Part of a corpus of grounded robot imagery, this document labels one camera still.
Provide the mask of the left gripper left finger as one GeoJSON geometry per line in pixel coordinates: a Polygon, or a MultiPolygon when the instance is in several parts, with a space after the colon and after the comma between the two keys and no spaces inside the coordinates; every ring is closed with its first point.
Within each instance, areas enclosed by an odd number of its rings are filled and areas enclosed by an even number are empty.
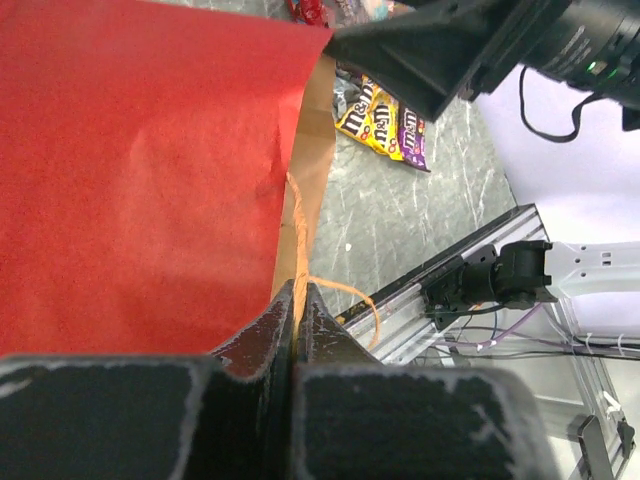
{"type": "Polygon", "coordinates": [[[283,479],[293,286],[204,355],[1,362],[5,479],[283,479]]]}

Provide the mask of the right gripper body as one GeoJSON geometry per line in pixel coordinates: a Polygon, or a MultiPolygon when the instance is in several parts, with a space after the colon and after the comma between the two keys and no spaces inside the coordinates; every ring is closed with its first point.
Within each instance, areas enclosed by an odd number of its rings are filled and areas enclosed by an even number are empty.
{"type": "Polygon", "coordinates": [[[569,1],[499,1],[494,11],[504,13],[504,18],[472,65],[459,97],[475,100],[480,94],[493,93],[569,5],[569,1]]]}

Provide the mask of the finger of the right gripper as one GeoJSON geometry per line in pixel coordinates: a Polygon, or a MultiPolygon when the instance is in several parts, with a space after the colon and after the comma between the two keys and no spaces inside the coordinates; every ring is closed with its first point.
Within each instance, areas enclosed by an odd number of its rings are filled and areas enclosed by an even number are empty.
{"type": "Polygon", "coordinates": [[[505,21],[503,1],[416,1],[407,13],[343,27],[325,52],[437,120],[478,69],[505,21]]]}

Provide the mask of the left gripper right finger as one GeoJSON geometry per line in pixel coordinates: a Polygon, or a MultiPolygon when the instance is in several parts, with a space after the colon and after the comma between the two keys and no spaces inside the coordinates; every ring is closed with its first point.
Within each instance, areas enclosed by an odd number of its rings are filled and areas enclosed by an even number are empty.
{"type": "Polygon", "coordinates": [[[484,367],[385,365],[310,285],[292,390],[296,479],[551,479],[531,390],[484,367]]]}

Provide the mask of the yellow M&M packet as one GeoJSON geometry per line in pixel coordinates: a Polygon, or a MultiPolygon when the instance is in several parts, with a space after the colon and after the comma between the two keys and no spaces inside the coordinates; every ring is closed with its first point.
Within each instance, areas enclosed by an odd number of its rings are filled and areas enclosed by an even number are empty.
{"type": "Polygon", "coordinates": [[[347,109],[341,119],[334,120],[334,125],[342,134],[371,147],[372,127],[369,111],[375,96],[379,92],[379,87],[364,75],[362,75],[362,80],[362,88],[358,100],[347,109]]]}
{"type": "Polygon", "coordinates": [[[372,127],[370,146],[378,154],[401,162],[403,156],[398,142],[398,112],[398,102],[380,90],[369,111],[372,127]]]}

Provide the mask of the red cookie snack bag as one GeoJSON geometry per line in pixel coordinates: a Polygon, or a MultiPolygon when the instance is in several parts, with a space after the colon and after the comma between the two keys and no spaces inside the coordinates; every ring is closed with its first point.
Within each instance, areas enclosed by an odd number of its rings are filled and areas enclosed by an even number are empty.
{"type": "Polygon", "coordinates": [[[299,23],[341,28],[384,20],[396,10],[395,1],[288,0],[292,17],[299,23]]]}

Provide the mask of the red paper bag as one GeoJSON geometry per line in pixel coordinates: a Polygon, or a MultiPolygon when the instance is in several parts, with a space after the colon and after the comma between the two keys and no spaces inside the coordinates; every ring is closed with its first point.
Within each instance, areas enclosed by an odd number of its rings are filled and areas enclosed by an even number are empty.
{"type": "Polygon", "coordinates": [[[1,351],[212,350],[309,257],[332,33],[147,1],[1,5],[1,351]]]}

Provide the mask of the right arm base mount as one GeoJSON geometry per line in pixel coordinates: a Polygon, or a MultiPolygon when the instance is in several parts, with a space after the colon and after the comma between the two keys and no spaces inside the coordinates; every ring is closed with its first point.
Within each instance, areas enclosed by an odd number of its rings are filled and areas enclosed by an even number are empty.
{"type": "Polygon", "coordinates": [[[497,252],[484,245],[468,258],[456,255],[421,281],[425,315],[438,331],[443,331],[472,306],[495,302],[493,287],[497,252]]]}

